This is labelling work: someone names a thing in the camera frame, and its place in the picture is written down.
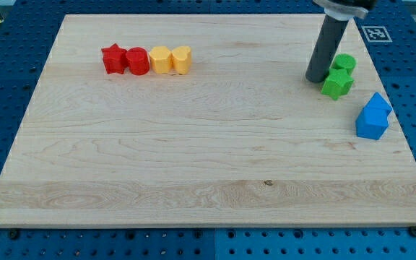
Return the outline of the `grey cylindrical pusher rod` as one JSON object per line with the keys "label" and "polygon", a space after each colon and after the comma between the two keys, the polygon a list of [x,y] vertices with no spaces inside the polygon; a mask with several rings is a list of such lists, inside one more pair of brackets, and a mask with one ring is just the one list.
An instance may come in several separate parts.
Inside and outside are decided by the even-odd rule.
{"label": "grey cylindrical pusher rod", "polygon": [[340,21],[325,15],[305,73],[308,81],[319,83],[326,79],[347,24],[348,20]]}

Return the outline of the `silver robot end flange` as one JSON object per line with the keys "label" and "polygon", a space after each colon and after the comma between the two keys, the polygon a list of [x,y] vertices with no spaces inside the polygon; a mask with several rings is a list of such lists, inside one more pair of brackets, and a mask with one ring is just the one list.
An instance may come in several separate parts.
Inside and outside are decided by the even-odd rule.
{"label": "silver robot end flange", "polygon": [[313,3],[335,20],[351,20],[354,17],[365,19],[377,0],[313,0]]}

